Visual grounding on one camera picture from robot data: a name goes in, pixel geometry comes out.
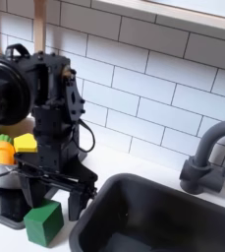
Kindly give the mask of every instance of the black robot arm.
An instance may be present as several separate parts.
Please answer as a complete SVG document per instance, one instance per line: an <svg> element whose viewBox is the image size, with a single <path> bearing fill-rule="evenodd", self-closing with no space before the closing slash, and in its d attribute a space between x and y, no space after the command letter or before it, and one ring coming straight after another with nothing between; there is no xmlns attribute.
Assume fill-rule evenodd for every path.
<svg viewBox="0 0 225 252"><path fill-rule="evenodd" d="M69 217L75 221L96 194L97 180L79 160L80 125L90 129L81 121L84 100L77 89L76 71L66 57L43 52L29 55L15 44L0 56L0 124L18 123L30 112L35 119L37 153L15 155L26 200L35 208L47 186L68 191Z"/></svg>

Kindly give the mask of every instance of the black sink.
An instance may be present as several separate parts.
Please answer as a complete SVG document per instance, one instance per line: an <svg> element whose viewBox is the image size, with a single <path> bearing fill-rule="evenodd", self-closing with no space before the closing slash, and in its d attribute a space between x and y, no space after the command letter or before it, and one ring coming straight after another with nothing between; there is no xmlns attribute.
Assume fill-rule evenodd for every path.
<svg viewBox="0 0 225 252"><path fill-rule="evenodd" d="M225 208L137 177L110 178L70 236L72 252L225 252Z"/></svg>

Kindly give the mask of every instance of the tile wall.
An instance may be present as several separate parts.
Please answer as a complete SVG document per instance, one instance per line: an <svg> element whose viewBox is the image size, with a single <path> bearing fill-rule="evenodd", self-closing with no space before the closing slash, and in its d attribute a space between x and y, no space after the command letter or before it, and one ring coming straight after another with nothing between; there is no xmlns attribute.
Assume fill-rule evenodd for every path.
<svg viewBox="0 0 225 252"><path fill-rule="evenodd" d="M71 58L97 142L181 169L225 120L225 31L94 0L48 0L47 23L46 50ZM0 0L0 53L33 53L32 24L33 0ZM225 163L225 138L210 161Z"/></svg>

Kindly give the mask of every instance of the faucet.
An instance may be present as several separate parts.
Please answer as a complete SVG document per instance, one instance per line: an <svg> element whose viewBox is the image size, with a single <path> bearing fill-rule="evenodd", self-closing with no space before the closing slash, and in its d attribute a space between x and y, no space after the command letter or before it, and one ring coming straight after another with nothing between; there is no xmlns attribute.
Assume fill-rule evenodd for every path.
<svg viewBox="0 0 225 252"><path fill-rule="evenodd" d="M208 160L214 145L225 137L225 121L217 123L202 136L193 157L184 163L180 174L181 188L190 194L200 194L204 189L220 192L225 182L225 166L219 167Z"/></svg>

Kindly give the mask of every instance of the green cube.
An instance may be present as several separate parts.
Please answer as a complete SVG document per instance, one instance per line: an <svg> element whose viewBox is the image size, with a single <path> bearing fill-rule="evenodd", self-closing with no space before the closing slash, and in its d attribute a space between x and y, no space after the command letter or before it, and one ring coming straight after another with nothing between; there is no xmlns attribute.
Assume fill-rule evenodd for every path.
<svg viewBox="0 0 225 252"><path fill-rule="evenodd" d="M64 225L61 204L44 200L39 208L24 217L28 240L47 247Z"/></svg>

